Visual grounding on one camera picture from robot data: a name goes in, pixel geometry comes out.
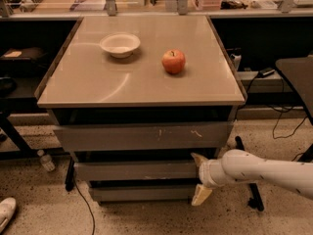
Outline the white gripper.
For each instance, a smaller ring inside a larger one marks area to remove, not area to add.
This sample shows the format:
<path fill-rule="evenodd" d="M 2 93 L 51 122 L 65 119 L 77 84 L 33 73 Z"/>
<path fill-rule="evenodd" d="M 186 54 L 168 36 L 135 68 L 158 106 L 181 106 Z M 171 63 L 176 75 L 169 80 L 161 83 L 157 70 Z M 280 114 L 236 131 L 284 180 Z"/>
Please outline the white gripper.
<path fill-rule="evenodd" d="M 210 188 L 222 187 L 227 183 L 227 175 L 220 160 L 209 160 L 197 153 L 192 153 L 191 156 L 199 168 L 199 178 L 203 184 L 198 184 L 195 189 L 192 205 L 196 207 L 210 196 L 212 193 Z"/>

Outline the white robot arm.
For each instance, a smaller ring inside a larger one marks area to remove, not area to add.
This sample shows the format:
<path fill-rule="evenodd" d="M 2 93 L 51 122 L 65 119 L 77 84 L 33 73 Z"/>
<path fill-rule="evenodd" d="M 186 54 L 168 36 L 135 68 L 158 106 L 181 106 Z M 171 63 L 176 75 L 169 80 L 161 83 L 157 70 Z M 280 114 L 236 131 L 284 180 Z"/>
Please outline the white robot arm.
<path fill-rule="evenodd" d="M 307 199 L 313 199 L 313 164 L 266 160 L 243 150 L 227 151 L 219 159 L 208 159 L 192 153 L 199 169 L 193 206 L 201 205 L 212 190 L 227 184 L 264 180 Z"/>

